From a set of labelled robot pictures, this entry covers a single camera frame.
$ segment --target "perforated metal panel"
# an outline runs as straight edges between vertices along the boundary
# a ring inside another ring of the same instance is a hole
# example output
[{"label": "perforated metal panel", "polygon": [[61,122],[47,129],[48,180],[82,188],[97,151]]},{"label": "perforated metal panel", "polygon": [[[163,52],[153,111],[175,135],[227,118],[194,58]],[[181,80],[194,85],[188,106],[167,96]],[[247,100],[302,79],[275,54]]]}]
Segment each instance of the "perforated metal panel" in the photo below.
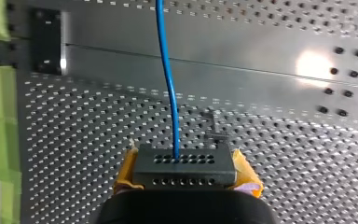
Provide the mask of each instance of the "perforated metal panel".
[{"label": "perforated metal panel", "polygon": [[[30,77],[26,38],[8,60],[20,68],[21,221],[86,223],[111,194],[129,139],[171,146],[155,1],[9,2],[16,37],[28,37],[26,6],[61,10],[66,74],[113,85]],[[218,124],[282,223],[358,223],[358,1],[166,1],[165,10],[186,104],[182,147],[204,147]]]},{"label": "perforated metal panel", "polygon": [[[171,145],[163,101],[60,77],[29,77],[19,87],[24,223],[86,223],[111,195],[130,139]],[[203,147],[211,116],[180,108],[182,147]],[[358,130],[217,111],[219,128],[260,174],[262,199],[282,223],[358,223]]]}]

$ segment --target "black bracket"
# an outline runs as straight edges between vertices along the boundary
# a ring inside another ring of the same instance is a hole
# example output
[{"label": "black bracket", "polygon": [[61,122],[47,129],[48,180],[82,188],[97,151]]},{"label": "black bracket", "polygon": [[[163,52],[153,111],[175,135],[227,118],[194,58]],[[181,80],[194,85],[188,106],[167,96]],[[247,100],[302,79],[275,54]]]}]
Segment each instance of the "black bracket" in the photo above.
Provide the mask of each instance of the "black bracket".
[{"label": "black bracket", "polygon": [[30,9],[30,58],[36,73],[61,75],[61,12]]}]

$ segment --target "metal grille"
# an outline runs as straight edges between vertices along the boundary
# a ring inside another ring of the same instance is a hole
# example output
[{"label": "metal grille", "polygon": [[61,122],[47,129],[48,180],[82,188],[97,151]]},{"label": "metal grille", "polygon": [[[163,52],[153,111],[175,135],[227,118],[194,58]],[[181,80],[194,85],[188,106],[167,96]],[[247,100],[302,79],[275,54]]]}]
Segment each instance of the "metal grille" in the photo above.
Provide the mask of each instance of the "metal grille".
[{"label": "metal grille", "polygon": [[[19,76],[23,223],[86,223],[111,195],[130,139],[171,145],[157,98],[61,77]],[[282,223],[358,223],[358,130],[215,108]],[[182,147],[204,147],[211,108],[180,106]]]},{"label": "metal grille", "polygon": [[[153,0],[82,1],[155,10]],[[166,1],[165,11],[212,20],[283,26],[288,29],[313,30],[317,34],[358,37],[358,1],[352,0]]]}]

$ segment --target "black device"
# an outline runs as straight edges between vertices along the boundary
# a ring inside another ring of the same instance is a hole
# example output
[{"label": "black device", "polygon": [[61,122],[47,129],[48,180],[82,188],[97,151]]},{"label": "black device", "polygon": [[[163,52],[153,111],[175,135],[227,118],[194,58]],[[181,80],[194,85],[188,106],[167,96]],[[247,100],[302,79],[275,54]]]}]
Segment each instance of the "black device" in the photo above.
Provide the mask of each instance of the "black device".
[{"label": "black device", "polygon": [[94,224],[276,224],[263,201],[235,190],[132,190],[114,195]]}]

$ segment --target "blue cable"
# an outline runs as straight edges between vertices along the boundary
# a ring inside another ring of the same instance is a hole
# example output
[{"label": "blue cable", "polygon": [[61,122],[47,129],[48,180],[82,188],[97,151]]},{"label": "blue cable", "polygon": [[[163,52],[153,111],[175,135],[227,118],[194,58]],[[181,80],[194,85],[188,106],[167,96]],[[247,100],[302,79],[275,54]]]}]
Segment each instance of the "blue cable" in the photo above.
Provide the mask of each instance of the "blue cable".
[{"label": "blue cable", "polygon": [[164,67],[165,81],[167,82],[168,94],[170,95],[172,131],[173,131],[173,149],[172,156],[177,160],[179,158],[179,117],[176,104],[175,88],[173,86],[172,71],[170,65],[170,55],[167,47],[167,36],[165,35],[164,24],[164,0],[156,0],[156,16],[158,27],[159,50],[161,51],[161,60]]}]

